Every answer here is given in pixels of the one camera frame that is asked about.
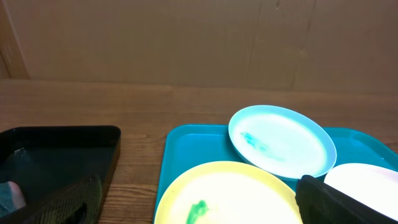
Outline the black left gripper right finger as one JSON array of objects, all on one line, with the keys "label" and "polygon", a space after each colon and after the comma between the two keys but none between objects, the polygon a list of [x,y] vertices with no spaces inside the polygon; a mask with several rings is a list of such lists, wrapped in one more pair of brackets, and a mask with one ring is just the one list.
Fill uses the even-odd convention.
[{"label": "black left gripper right finger", "polygon": [[295,200],[303,224],[397,224],[311,175],[297,181]]}]

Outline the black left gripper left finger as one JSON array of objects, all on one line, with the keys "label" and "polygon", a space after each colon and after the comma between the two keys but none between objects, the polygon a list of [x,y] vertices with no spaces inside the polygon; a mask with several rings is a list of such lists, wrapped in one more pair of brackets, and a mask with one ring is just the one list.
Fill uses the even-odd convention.
[{"label": "black left gripper left finger", "polygon": [[26,207],[19,217],[22,224],[97,223],[102,196],[100,178],[94,175]]}]

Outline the white plate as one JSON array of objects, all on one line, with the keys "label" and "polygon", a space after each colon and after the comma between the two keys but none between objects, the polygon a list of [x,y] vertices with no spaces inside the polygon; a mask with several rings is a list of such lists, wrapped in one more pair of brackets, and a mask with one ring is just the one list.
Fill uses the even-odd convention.
[{"label": "white plate", "polygon": [[348,163],[332,168],[324,183],[397,220],[396,171],[371,164]]}]

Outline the light blue plate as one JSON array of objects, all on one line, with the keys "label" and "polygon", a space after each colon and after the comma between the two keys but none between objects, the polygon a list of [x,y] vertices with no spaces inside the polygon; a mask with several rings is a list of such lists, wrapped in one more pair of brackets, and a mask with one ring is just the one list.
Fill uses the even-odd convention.
[{"label": "light blue plate", "polygon": [[237,111],[228,123],[229,138],[249,164],[282,180],[321,177],[336,164],[336,146],[314,120],[287,108],[254,105]]}]

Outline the yellow plate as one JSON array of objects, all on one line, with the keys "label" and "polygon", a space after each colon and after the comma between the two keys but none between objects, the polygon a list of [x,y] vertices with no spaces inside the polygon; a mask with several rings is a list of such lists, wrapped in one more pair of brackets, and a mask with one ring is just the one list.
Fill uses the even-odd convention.
[{"label": "yellow plate", "polygon": [[233,161],[179,175],[157,206],[156,224],[301,224],[295,192],[274,175]]}]

